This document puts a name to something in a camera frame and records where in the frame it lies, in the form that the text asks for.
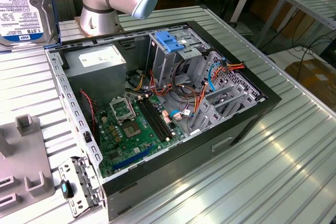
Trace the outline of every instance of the yellow cable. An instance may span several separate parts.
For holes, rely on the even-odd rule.
[[[144,76],[144,75],[141,75],[140,83],[139,83],[139,85],[138,85],[135,89],[133,89],[133,91],[138,91],[139,89],[141,89],[141,87],[142,87],[143,76]]]

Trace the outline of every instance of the metal bracket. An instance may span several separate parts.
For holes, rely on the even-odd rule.
[[[97,176],[86,157],[71,157],[58,167],[61,179],[69,181],[73,197],[69,200],[72,215],[78,217],[102,200]]]

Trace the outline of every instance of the hard drive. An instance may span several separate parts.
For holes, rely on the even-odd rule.
[[[54,45],[53,0],[0,0],[0,51]]]

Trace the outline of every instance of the expansion slot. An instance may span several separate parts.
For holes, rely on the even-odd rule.
[[[167,137],[172,137],[172,133],[157,114],[150,101],[138,101],[138,106],[161,142],[165,142]]]
[[[128,159],[126,159],[126,160],[124,160],[124,161],[122,161],[122,162],[120,162],[120,163],[118,163],[116,165],[113,165],[113,170],[117,170],[119,168],[127,166],[127,165],[133,163],[134,161],[138,160],[139,158],[147,156],[148,153],[149,153],[149,151],[150,151],[150,149],[153,148],[153,147],[154,146],[149,147],[147,150],[145,150],[143,152],[140,152],[140,153],[134,155],[133,157],[130,157],[130,158],[128,158]]]

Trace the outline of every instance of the slotted aluminum surface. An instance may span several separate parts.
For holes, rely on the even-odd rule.
[[[279,105],[234,147],[134,206],[115,223],[313,223],[336,215],[336,121],[290,77],[215,15],[200,7],[159,10],[146,20],[121,15],[125,30],[197,21],[281,97]],[[64,40],[80,38],[75,22],[61,24]],[[0,124],[37,115],[53,173],[53,196],[1,223],[68,223],[71,210],[57,166],[79,155],[57,97],[46,56],[32,49],[0,56]],[[106,223],[94,209],[76,223]]]
[[[286,0],[330,29],[336,29],[336,0]]]

